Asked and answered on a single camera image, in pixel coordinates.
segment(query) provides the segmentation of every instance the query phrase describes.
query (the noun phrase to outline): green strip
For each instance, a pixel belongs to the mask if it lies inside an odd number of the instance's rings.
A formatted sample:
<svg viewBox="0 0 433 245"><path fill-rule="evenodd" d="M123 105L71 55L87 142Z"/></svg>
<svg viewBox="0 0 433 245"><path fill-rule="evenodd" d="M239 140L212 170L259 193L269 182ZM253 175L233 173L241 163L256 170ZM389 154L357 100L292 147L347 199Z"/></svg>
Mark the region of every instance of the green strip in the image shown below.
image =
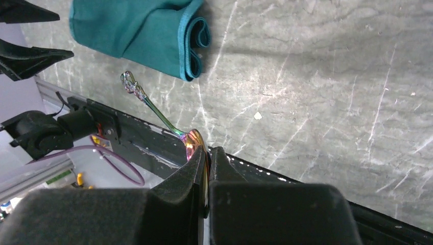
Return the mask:
<svg viewBox="0 0 433 245"><path fill-rule="evenodd" d="M58 180L64 178L65 176L70 175L71 173L72 173L71 170L67 170L66 172L63 172L63 173L59 174L58 176L55 176L54 178L48 180L48 181L46 182L46 184L47 184L47 185L52 184L52 183L54 183L54 182L56 182L56 181L58 181Z"/></svg>

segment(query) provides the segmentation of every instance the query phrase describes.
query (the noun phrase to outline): folded cloth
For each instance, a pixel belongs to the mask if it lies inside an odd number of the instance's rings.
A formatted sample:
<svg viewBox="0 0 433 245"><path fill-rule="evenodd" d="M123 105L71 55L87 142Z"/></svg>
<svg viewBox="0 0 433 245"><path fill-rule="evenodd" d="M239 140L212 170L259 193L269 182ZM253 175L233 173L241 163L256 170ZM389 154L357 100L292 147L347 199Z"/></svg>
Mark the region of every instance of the folded cloth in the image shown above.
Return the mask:
<svg viewBox="0 0 433 245"><path fill-rule="evenodd" d="M203 0L73 0L69 27L79 44L191 81L202 70L193 47L210 31L196 11Z"/></svg>

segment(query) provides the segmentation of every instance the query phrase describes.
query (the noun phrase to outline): iridescent spoon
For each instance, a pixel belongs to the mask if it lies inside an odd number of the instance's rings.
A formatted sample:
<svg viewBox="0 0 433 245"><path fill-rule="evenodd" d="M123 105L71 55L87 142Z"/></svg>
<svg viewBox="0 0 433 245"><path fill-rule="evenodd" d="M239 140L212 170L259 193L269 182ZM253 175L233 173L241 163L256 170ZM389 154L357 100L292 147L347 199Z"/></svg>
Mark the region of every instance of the iridescent spoon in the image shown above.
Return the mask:
<svg viewBox="0 0 433 245"><path fill-rule="evenodd" d="M143 101L147 106L152 109L153 112L161 119L161 121L167 126L167 128L173 132L185 145L186 148L186 159L190 160L193 156L193 153L200 146L203 147L203 150L206 153L206 161L205 161L205 203L207 204L207 185L208 185L208 177L209 177L209 152L206 143L203 140L203 137L199 133L197 129L192 129L188 133L183 132L177 129L173 124L159 111L159 109L152 103L149 99L143 88L135 81L134 76L130 71L126 71L121 75L122 84L125 87L126 92L133 93L138 99Z"/></svg>

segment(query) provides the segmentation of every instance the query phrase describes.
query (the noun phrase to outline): marble tabletop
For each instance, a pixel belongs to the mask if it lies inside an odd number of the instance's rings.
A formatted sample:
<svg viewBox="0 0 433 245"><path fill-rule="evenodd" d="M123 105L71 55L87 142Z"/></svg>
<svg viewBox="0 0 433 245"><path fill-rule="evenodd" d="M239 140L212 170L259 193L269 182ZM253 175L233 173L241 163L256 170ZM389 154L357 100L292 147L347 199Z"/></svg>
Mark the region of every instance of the marble tabletop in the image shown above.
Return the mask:
<svg viewBox="0 0 433 245"><path fill-rule="evenodd" d="M61 20L23 24L28 44L75 53L46 81L162 125L124 92L130 70L176 126L211 146L433 231L429 1L207 0L213 43L190 83L77 44L70 0L30 2Z"/></svg>

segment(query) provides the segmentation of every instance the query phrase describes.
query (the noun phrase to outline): cable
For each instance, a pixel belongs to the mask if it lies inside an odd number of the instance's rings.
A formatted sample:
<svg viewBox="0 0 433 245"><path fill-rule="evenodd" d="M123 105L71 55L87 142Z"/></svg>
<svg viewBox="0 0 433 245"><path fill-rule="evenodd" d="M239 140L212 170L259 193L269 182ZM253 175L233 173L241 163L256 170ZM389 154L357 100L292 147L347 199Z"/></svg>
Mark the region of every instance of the cable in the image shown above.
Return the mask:
<svg viewBox="0 0 433 245"><path fill-rule="evenodd" d="M75 147L72 147L70 149L67 149L67 150L64 150L64 151L61 151L61 152L58 152L58 153L54 153L54 154L48 155L48 156L43 157L43 158L41 158L39 160L33 160L33 161L31 161L31 162L29 162L27 164L32 164L32 163L35 163L35 162L39 162L39 161L43 161L43 160L48 160L48 159L55 158L55 157L58 157L58 156L62 156L62 155L65 155L67 153L71 153L71 152L74 152L74 151L79 151L79 150L97 150L101 154L101 156L108 162L108 164L110 164L110 166L113 167L113 169L116 170L116 172L118 172L125 179L127 179L128 181L130 181L130 182L132 182L132 183L134 183L134 184L136 184L138 186L144 186L145 185L145 179L140 174L140 172L130 162L128 162L123 157L119 156L118 154L110 151L109 149L97 145L95 142L93 142L93 144L94 145L75 146ZM116 158L117 160L119 160L120 162L122 162L124 165L126 165L130 170L132 170L137 175L137 177L140 179L140 181L133 180L133 179L131 179L131 177L127 176L116 165L114 165L107 157L105 157L102 154L102 152L105 153L105 154L113 156L114 158Z"/></svg>

